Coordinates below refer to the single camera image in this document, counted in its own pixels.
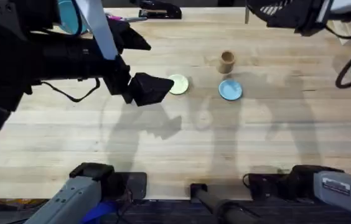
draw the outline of black mount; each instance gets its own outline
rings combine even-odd
[[[115,172],[113,166],[84,162],[69,174],[70,178],[76,176],[91,177],[101,183],[102,198],[116,200],[130,190],[133,200],[142,200],[146,196],[147,175],[144,172]]]
[[[314,174],[321,171],[344,172],[323,166],[294,166],[290,174],[248,174],[249,189],[253,200],[280,198],[283,200],[310,200],[314,195]]]

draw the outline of gray robot arm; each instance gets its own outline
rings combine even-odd
[[[314,174],[314,193],[321,201],[351,211],[351,175],[322,171]]]

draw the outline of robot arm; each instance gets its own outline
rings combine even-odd
[[[351,0],[247,0],[247,7],[268,27],[312,36],[331,20],[351,22]]]
[[[173,86],[172,80],[146,73],[132,78],[123,50],[151,46],[127,22],[107,19],[100,0],[72,2],[94,39],[49,30],[60,23],[57,0],[0,0],[0,128],[23,94],[31,95],[32,86],[46,80],[95,78],[96,89],[102,78],[111,95],[138,106],[161,102]]]

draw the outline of teal object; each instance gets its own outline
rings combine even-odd
[[[62,21],[62,25],[60,26],[60,28],[69,34],[76,33],[78,28],[78,22],[77,22],[76,10],[72,2],[69,0],[59,0],[58,6],[59,6],[59,14]],[[83,22],[82,33],[86,31],[87,31],[87,28]]]
[[[222,98],[226,100],[237,100],[242,96],[242,86],[234,80],[224,80],[218,87]]]

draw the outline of floor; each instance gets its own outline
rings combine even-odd
[[[241,202],[243,206],[261,217],[262,223],[287,224],[347,224],[351,213],[325,204],[291,203],[284,201]],[[0,212],[0,224],[30,217],[36,209],[14,212]],[[189,201],[146,201],[131,207],[124,218],[132,224],[216,224],[214,217],[201,204]],[[101,223],[114,224],[115,215],[107,215]]]

